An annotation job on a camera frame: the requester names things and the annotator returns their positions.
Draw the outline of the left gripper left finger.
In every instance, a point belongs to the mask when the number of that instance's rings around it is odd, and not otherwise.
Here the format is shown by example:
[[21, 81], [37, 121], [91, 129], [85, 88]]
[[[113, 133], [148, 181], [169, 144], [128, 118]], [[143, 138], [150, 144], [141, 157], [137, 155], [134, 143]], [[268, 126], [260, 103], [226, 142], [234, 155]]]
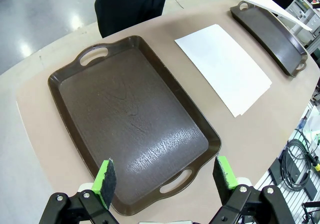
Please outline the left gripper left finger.
[[109, 211], [114, 197], [117, 177], [112, 159], [104, 160], [89, 189], [69, 197], [66, 193], [53, 193], [44, 208], [41, 224], [116, 224]]

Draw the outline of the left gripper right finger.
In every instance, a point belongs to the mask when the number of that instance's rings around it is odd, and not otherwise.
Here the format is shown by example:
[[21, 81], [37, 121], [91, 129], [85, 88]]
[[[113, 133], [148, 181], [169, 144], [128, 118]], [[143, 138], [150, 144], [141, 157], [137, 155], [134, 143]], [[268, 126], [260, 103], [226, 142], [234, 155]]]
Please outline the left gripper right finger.
[[225, 156], [214, 161], [213, 179], [222, 206], [212, 218], [213, 224], [237, 224], [249, 217], [256, 224], [293, 224], [294, 218], [281, 190], [267, 185], [262, 190], [239, 184]]

